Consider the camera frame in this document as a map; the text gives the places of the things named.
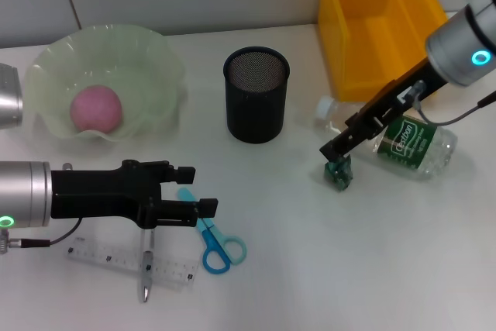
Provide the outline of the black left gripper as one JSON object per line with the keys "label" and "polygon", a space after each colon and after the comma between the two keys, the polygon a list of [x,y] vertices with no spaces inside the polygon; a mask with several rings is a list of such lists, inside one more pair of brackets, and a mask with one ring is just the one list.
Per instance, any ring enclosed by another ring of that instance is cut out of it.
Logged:
{"label": "black left gripper", "polygon": [[199,219],[215,216],[218,200],[161,201],[160,186],[192,184],[195,172],[194,167],[174,167],[167,161],[137,160],[124,160],[110,171],[52,171],[50,217],[123,217],[141,229],[195,227]]}

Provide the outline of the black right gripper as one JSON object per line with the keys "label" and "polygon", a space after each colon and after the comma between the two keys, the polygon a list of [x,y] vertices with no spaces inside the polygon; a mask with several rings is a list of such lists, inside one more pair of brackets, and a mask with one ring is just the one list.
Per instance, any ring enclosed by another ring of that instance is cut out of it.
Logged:
{"label": "black right gripper", "polygon": [[438,91],[447,80],[426,58],[401,77],[386,84],[365,106],[345,122],[331,121],[332,139],[320,148],[326,159],[338,160],[347,155],[372,159],[375,143],[384,131],[364,124],[390,124],[413,107],[415,98],[423,100]]}

